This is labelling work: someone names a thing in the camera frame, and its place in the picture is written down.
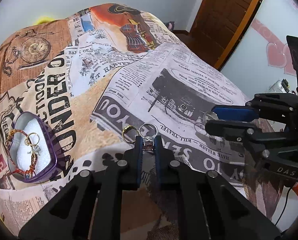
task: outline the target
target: wooden door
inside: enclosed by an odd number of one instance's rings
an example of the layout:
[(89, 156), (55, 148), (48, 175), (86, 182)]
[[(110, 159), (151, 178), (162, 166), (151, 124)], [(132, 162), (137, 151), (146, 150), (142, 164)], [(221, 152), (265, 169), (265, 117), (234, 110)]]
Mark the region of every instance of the wooden door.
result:
[(241, 24), (252, 0), (203, 0), (190, 31), (193, 51), (215, 66)]

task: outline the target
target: braided bracelet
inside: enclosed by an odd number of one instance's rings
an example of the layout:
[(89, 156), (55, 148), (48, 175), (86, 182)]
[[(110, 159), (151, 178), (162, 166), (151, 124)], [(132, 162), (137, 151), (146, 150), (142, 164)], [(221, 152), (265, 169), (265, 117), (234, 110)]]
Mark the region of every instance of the braided bracelet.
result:
[[(11, 158), (11, 156), (10, 156), (10, 152), (9, 152), (9, 145), (8, 145), (8, 143), (11, 141), (11, 139), (13, 138), (13, 136), (15, 135), (15, 133), (17, 133), (17, 132), (20, 132), (20, 133), (22, 133), (23, 135), (26, 136), (26, 140), (27, 140), (28, 144), (29, 144), (30, 147), (31, 147), (31, 152), (32, 152), (32, 154), (31, 154), (31, 164), (30, 164), (30, 166), (29, 166), (29, 169), (26, 170), (26, 171), (24, 171), (24, 170), (18, 168), (18, 166), (14, 163), (13, 159)], [(11, 163), (12, 163), (12, 164), (14, 165), (14, 167), (16, 168), (14, 171), (9, 172), (9, 173), (7, 173), (6, 175), (12, 175), (12, 174), (14, 174), (14, 173), (20, 173), (20, 174), (23, 175), (26, 179), (31, 178), (31, 177), (33, 176), (33, 174), (36, 175), (35, 172), (34, 172), (34, 170), (35, 170), (35, 167), (36, 167), (38, 158), (37, 158), (37, 154), (35, 153), (35, 150), (34, 150), (34, 148), (33, 148), (35, 145), (33, 145), (33, 144), (31, 143), (28, 134), (26, 134), (23, 130), (12, 129), (12, 130), (9, 132), (8, 136), (7, 136), (5, 145), (6, 145), (7, 153), (8, 153), (7, 157), (10, 159)]]

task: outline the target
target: purple tin box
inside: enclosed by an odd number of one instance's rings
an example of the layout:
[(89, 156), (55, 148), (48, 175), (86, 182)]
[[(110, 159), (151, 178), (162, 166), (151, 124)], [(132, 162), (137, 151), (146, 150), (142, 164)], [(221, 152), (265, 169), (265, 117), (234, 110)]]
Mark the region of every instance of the purple tin box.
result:
[[(45, 125), (45, 123), (36, 115), (34, 115), (31, 112), (23, 112), (18, 118), (17, 121), (15, 123), (15, 129), (19, 129), (19, 130), (24, 130), (26, 125), (28, 124), (29, 121), (31, 121), (32, 119), (37, 119), (40, 128), (44, 134), (44, 138), (46, 140), (48, 149), (49, 149), (49, 153), (50, 153), (50, 163), (38, 174), (36, 174), (35, 176), (26, 179), (24, 178), (21, 174), (19, 173), (14, 173), (13, 176), (20, 181), (23, 181), (25, 183), (42, 183), (45, 181), (50, 180), (53, 176), (55, 176), (55, 171), (56, 171), (56, 164), (57, 164), (57, 156), (56, 156), (56, 152), (54, 150), (54, 147), (52, 145), (51, 139), (49, 137), (48, 131), (47, 131), (47, 127)], [(9, 153), (10, 153), (10, 157), (12, 158), (12, 160), (14, 161), (14, 163), (17, 165), (17, 150), (19, 148), (19, 144), (20, 144), (20, 139), (22, 137), (21, 133), (16, 133), (13, 137), (12, 143), (9, 147)], [(9, 170), (12, 172), (14, 171), (16, 168), (15, 166), (11, 163), (11, 160), (8, 159), (8, 166), (9, 166)]]

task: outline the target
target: yellow object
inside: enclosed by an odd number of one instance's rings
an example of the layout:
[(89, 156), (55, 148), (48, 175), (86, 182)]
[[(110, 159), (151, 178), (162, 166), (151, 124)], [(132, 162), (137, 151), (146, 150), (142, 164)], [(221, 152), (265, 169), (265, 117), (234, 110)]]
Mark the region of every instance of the yellow object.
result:
[(51, 17), (47, 17), (47, 16), (42, 16), (39, 17), (39, 19), (34, 23), (34, 25), (38, 25), (38, 24), (42, 24), (42, 23), (48, 23), (48, 22), (52, 22), (55, 21), (56, 19), (53, 19)]
[(136, 142), (136, 140), (134, 140), (134, 141), (132, 141), (132, 142), (128, 142), (128, 141), (125, 139), (125, 133), (126, 133), (127, 131), (131, 130), (131, 129), (136, 130), (137, 135), (140, 135), (140, 133), (139, 133), (139, 131), (138, 131), (138, 129), (137, 129), (136, 127), (134, 127), (133, 125), (128, 125), (127, 127), (123, 128), (123, 130), (122, 130), (122, 138), (124, 139), (124, 141), (125, 141), (126, 143), (135, 143), (135, 142)]

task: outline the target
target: door frame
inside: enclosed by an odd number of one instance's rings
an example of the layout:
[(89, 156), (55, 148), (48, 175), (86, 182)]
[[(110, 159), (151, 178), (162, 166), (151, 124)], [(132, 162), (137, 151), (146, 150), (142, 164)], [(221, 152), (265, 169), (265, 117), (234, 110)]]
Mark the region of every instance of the door frame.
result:
[[(202, 2), (201, 2), (198, 13), (196, 14), (196, 18), (193, 22), (191, 29), (190, 29), (190, 33), (189, 33), (190, 36), (192, 35), (191, 31), (194, 28), (196, 28), (196, 26), (198, 24), (199, 17), (205, 8), (206, 2), (207, 2), (207, 0), (202, 0)], [(251, 1), (240, 25), (236, 29), (236, 32), (234, 33), (234, 35), (231, 38), (231, 40), (229, 41), (228, 45), (224, 49), (223, 53), (221, 54), (221, 56), (219, 57), (219, 59), (217, 60), (215, 65), (213, 66), (215, 69), (221, 70), (221, 68), (224, 66), (224, 64), (228, 61), (229, 57), (231, 56), (231, 54), (234, 52), (235, 48), (240, 43), (244, 33), (247, 31), (248, 27), (250, 26), (257, 10), (259, 9), (259, 7), (261, 5), (261, 2), (262, 2), (262, 0), (252, 0)]]

